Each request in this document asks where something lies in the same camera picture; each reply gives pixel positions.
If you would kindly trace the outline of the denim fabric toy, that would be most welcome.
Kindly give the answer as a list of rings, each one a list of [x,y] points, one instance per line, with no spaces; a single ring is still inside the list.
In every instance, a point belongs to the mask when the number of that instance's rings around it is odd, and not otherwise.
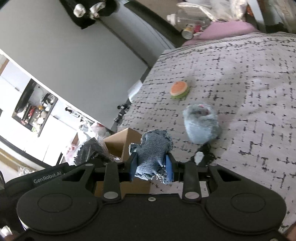
[[[141,143],[131,143],[129,153],[138,153],[138,167],[135,177],[145,181],[159,178],[166,183],[166,154],[173,149],[171,136],[165,130],[152,130],[144,133]]]

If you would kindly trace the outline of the fluffy grey-blue plush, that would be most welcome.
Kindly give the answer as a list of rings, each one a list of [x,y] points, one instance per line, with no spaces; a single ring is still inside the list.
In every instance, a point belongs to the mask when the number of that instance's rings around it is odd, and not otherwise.
[[[203,145],[222,132],[218,116],[209,105],[190,104],[183,110],[184,125],[191,143]]]

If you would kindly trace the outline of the plush burger toy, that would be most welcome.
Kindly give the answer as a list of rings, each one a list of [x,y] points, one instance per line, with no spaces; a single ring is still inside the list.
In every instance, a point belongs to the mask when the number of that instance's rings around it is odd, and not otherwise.
[[[185,81],[176,81],[170,88],[170,96],[173,99],[186,97],[189,93],[189,85]]]

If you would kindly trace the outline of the cardboard box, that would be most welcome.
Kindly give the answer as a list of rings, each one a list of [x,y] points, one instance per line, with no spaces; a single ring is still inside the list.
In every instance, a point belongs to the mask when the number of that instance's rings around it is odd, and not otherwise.
[[[108,163],[106,168],[97,168],[98,178],[95,196],[105,202],[120,201],[126,194],[149,194],[150,181],[135,177],[130,180],[129,146],[131,143],[140,144],[142,135],[137,131],[126,128],[120,132],[104,138],[103,141],[109,154],[119,157],[119,161]]]

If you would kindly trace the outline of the white storage box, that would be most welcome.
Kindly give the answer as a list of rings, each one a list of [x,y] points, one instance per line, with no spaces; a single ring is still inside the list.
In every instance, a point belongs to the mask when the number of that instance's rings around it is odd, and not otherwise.
[[[128,99],[132,103],[135,95],[139,92],[142,87],[142,82],[138,80],[129,90],[128,90]]]

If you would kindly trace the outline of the grey patterned bed cover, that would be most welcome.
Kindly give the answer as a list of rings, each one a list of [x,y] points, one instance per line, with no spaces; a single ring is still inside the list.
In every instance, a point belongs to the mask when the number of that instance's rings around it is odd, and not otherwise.
[[[189,85],[173,99],[176,81]],[[166,50],[123,117],[120,130],[167,130],[173,156],[185,162],[198,146],[187,136],[183,110],[215,110],[222,132],[212,146],[217,164],[280,194],[295,222],[295,35],[252,33]]]

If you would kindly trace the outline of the paper cup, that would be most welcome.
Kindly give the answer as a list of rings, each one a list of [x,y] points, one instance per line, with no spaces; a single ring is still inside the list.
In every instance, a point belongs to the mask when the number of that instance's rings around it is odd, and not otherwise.
[[[186,40],[191,40],[194,37],[194,27],[187,26],[184,29],[182,29],[181,35]]]

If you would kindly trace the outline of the pink pillow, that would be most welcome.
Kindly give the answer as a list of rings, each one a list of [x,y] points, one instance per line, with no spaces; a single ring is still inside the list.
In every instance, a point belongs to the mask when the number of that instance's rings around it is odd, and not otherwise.
[[[241,21],[212,22],[200,35],[193,37],[182,44],[182,47],[194,45],[204,41],[220,40],[251,33],[260,33],[252,24]]]

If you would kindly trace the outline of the clear plastic bottle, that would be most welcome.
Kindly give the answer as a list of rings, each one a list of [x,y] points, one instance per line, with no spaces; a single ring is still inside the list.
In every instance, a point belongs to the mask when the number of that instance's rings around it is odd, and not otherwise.
[[[167,15],[166,20],[179,29],[184,29],[187,25],[207,27],[211,23],[200,9],[179,9],[176,13]]]

